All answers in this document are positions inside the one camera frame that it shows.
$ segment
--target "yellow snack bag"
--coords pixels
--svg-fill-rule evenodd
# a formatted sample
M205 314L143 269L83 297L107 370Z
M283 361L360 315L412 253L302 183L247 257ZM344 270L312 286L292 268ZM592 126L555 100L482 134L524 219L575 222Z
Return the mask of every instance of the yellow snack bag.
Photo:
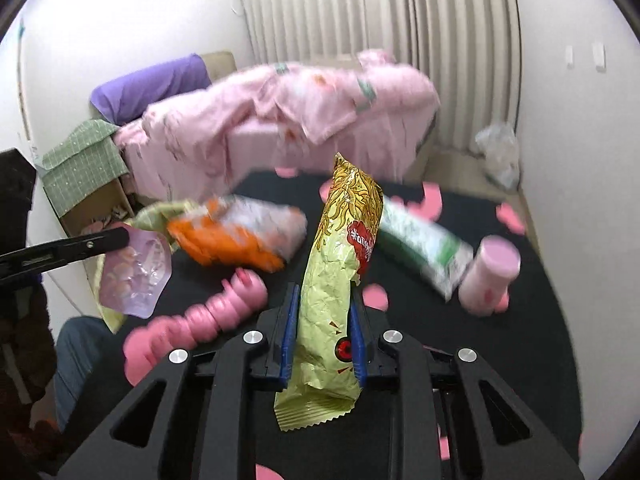
M337 153L302 283L289 386L274 404L283 431L344 415L360 395L347 335L351 282L367 269L382 205L380 186Z

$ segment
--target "pink cup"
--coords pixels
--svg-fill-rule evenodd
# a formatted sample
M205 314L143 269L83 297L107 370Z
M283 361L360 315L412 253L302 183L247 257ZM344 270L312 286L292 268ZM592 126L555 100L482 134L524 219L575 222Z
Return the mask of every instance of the pink cup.
M499 236L485 237L458 289L460 304L476 316L489 316L519 273L516 247Z

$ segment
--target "pink stacking toy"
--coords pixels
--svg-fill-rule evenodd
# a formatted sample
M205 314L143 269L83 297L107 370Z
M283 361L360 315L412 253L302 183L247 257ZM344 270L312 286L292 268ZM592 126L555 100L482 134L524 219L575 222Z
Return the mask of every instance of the pink stacking toy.
M519 273L516 247L502 237L487 236L458 289L460 304L476 316L488 316L496 309L503 312L503 297Z
M191 305L184 316L158 316L146 327L131 331L122 346L129 383L138 384L171 350L191 350L199 342L211 341L267 304L267 288L252 270L236 269L222 286L224 292L211 296L206 304Z

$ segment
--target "black tablecloth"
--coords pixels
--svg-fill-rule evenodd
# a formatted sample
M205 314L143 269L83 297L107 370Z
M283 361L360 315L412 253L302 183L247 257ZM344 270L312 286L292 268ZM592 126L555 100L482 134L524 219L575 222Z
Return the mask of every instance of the black tablecloth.
M288 282L302 282L311 242L322 212L319 186L327 175L282 179L274 173L253 173L235 190L245 196L291 204L305 212L308 234L304 246L282 272L263 274L270 306L279 306ZM387 196L420 202L422 189L381 183ZM469 315L457 297L444 300L420 278L374 250L366 283L379 283L388 293L388 318L393 328L428 346L447 352L470 347L506 380L550 428L577 461L582 429L580 395L567 328L545 270L529 241L498 222L496 203L442 193L438 221L477 248L489 235L513 242L522 258L520 276L510 286L510 307L488 318ZM173 274L154 315L181 314L220 292L222 278L233 269L201 267L183 251L173 257ZM146 321L129 317L86 382L65 434L78 446L130 390L123 374L122 342ZM222 339L215 341L220 345ZM304 430L282 433L273 414L273 394L257 394L254 402L257 462L286 480L387 478L390 394L364 391L348 415Z

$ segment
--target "orange snack bag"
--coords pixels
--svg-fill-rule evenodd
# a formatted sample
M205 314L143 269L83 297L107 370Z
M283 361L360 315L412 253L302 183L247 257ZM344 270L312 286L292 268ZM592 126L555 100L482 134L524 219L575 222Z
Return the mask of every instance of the orange snack bag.
M275 272L304 241L306 217L296 207L229 195L172 220L167 230L203 266L219 262Z

